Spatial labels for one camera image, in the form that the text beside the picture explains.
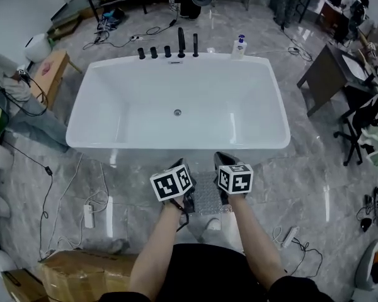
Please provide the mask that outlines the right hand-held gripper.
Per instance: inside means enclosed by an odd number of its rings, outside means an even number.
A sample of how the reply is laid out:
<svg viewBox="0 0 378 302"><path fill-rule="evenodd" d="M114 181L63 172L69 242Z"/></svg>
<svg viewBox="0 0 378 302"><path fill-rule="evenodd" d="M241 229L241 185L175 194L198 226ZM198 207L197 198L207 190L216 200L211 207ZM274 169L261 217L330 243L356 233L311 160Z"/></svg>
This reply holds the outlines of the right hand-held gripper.
<svg viewBox="0 0 378 302"><path fill-rule="evenodd" d="M253 169L249 164L239 164L240 160L225 152L214 154L214 168L217 188L222 205L229 204L228 197L235 194L248 194L253 185Z"/></svg>

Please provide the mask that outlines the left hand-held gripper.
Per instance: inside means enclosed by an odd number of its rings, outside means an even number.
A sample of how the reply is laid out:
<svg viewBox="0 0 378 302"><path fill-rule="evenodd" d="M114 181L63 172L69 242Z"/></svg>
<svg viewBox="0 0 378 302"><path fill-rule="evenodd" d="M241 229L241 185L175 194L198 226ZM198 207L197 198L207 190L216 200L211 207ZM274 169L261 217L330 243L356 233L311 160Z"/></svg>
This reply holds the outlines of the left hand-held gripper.
<svg viewBox="0 0 378 302"><path fill-rule="evenodd" d="M186 214L195 212L193 193L197 182L184 158L169 169L152 175L150 182L158 201L169 202Z"/></svg>

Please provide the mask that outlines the grey perforated bath mat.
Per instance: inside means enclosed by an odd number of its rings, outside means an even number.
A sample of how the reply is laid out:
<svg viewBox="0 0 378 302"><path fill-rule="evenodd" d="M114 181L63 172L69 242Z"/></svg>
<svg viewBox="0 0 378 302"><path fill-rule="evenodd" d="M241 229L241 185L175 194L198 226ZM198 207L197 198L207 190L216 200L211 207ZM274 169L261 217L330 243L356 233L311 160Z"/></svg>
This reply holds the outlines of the grey perforated bath mat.
<svg viewBox="0 0 378 302"><path fill-rule="evenodd" d="M232 211L230 204L222 204L217 186L214 182L215 172L195 172L191 174L195 180L195 191L192 194L195 212L201 215L215 215Z"/></svg>

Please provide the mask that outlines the person's left forearm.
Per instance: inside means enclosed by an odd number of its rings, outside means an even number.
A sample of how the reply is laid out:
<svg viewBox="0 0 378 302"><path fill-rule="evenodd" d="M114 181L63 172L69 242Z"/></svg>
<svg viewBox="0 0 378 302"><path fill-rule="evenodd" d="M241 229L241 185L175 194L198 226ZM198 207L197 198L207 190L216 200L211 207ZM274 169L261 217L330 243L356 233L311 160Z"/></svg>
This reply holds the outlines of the person's left forearm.
<svg viewBox="0 0 378 302"><path fill-rule="evenodd" d="M173 203L165 203L155 228L130 275L129 291L140 293L155 301L166 278L173 253L181 210Z"/></svg>

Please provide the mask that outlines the person's right forearm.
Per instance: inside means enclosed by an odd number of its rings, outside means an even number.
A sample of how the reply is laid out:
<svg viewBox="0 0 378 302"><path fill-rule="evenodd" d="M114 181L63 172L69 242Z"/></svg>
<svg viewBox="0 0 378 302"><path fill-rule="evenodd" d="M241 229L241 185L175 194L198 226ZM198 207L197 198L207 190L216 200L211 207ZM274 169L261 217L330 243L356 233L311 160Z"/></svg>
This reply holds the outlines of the person's right forearm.
<svg viewBox="0 0 378 302"><path fill-rule="evenodd" d="M242 194L229 196L243 251L257 281L267 290L286 276L280 254Z"/></svg>

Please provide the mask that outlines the grey crumpled cloth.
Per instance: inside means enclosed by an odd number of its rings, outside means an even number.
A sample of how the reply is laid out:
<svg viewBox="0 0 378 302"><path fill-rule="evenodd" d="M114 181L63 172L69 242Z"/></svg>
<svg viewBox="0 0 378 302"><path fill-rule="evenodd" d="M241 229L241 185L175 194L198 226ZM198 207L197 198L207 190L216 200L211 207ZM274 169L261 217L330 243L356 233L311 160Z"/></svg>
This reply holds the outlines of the grey crumpled cloth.
<svg viewBox="0 0 378 302"><path fill-rule="evenodd" d="M130 248L129 241L126 239L116 239L112 240L111 242L108 243L108 247L106 251L109 254L114 254L114 255L121 255L126 253L126 251Z"/></svg>

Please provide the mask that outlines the white bathtub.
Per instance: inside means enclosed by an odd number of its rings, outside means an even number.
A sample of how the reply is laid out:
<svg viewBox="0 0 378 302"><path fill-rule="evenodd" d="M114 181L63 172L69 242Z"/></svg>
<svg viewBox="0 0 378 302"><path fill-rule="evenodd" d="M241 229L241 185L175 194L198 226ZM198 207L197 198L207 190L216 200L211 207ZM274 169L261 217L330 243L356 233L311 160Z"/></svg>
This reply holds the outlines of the white bathtub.
<svg viewBox="0 0 378 302"><path fill-rule="evenodd" d="M165 169L184 158L192 171L208 172L217 151L252 165L274 157L290 129L265 58L131 56L89 65L66 140L112 167Z"/></svg>

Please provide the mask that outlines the white soap pump bottle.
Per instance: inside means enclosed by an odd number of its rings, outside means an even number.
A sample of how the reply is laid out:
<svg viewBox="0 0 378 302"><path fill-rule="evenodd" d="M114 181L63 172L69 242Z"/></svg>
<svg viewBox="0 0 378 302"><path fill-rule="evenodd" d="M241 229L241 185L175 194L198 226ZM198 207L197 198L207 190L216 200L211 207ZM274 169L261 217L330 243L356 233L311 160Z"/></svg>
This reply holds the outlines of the white soap pump bottle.
<svg viewBox="0 0 378 302"><path fill-rule="evenodd" d="M234 41L232 48L231 59L232 60L241 60L244 57L246 51L247 43L245 41L244 35L239 35L238 39Z"/></svg>

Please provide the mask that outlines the brown wooden desk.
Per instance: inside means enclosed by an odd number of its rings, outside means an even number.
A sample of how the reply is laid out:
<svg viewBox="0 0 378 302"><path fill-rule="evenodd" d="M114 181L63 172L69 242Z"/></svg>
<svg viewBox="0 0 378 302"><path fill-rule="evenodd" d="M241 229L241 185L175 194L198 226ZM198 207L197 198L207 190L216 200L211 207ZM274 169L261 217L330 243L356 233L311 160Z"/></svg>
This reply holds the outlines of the brown wooden desk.
<svg viewBox="0 0 378 302"><path fill-rule="evenodd" d="M365 67L368 78L357 79L348 69L342 55L348 55ZM378 95L378 84L374 82L374 73L369 72L368 65L360 59L332 45L325 45L319 55L297 83L297 87L307 84L314 105L307 111L311 117L333 96L342 92L346 97L349 110L340 116L341 120Z"/></svg>

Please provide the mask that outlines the black office chair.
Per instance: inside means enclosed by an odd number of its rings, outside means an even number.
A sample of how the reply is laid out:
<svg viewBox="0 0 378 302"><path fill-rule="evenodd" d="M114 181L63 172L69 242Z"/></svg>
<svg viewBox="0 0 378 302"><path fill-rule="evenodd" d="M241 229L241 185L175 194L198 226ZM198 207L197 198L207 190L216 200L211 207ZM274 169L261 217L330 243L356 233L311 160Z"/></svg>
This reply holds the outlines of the black office chair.
<svg viewBox="0 0 378 302"><path fill-rule="evenodd" d="M352 158L354 152L357 153L358 161L357 164L360 165L363 162L361 148L363 148L367 154L374 153L374 146L373 145L359 145L358 139L362 136L362 132L364 128L368 128L369 126L378 127L378 97L375 100L375 103L370 103L362 108L356 110L352 122L346 118L344 123L349 128L350 134L347 135L341 131L334 132L333 136L335 138L343 137L345 140L350 142L350 151L346 161L343 162L344 166L347 166Z"/></svg>

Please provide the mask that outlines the light green towel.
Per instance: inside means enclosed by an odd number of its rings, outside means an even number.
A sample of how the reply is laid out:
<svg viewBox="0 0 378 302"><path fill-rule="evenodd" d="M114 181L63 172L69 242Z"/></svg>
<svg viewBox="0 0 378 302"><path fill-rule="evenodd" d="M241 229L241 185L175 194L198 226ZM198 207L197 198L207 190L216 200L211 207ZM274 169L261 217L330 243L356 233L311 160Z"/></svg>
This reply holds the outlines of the light green towel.
<svg viewBox="0 0 378 302"><path fill-rule="evenodd" d="M358 144L362 147L368 145L370 153L367 154L366 159L375 166L378 166L378 126L369 126L367 129L362 129L362 134L358 139Z"/></svg>

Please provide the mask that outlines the white sink basin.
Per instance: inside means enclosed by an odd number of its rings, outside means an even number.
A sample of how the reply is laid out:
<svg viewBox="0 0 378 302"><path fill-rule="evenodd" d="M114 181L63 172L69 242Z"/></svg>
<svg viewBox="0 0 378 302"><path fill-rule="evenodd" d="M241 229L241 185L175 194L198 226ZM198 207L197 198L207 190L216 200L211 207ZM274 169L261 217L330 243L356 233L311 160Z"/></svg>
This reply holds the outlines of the white sink basin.
<svg viewBox="0 0 378 302"><path fill-rule="evenodd" d="M356 60L353 60L348 55L342 55L343 60L345 61L349 71L361 81L365 81L368 78L367 72L365 70L365 67L361 65Z"/></svg>

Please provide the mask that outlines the dark brown cardboard box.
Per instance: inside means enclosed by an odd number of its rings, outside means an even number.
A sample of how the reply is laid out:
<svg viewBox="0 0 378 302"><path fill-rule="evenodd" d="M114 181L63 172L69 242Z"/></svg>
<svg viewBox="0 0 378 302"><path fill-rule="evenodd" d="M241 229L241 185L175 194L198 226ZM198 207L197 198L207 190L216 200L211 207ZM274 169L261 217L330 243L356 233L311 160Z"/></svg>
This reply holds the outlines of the dark brown cardboard box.
<svg viewBox="0 0 378 302"><path fill-rule="evenodd" d="M27 269L1 273L4 285L15 302L50 302L42 282Z"/></svg>

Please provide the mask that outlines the white beanbag chair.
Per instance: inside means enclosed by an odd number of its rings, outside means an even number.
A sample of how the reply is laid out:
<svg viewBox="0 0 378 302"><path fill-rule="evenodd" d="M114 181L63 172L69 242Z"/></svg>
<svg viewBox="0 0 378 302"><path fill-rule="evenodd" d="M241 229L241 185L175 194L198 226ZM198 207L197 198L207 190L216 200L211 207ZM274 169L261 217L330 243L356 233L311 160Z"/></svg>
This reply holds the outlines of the white beanbag chair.
<svg viewBox="0 0 378 302"><path fill-rule="evenodd" d="M373 265L376 251L378 251L378 239L368 246L358 264L355 273L356 288L372 291L378 285L378 264Z"/></svg>

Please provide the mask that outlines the white round bin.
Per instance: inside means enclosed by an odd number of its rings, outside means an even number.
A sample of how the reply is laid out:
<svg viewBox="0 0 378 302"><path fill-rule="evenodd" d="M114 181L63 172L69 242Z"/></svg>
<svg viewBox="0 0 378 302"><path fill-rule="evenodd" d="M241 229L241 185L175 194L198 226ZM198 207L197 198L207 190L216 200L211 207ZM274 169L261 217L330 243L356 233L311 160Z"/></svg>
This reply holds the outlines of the white round bin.
<svg viewBox="0 0 378 302"><path fill-rule="evenodd" d="M51 52L52 47L46 33L33 36L23 50L26 59L33 63L39 63L45 60Z"/></svg>

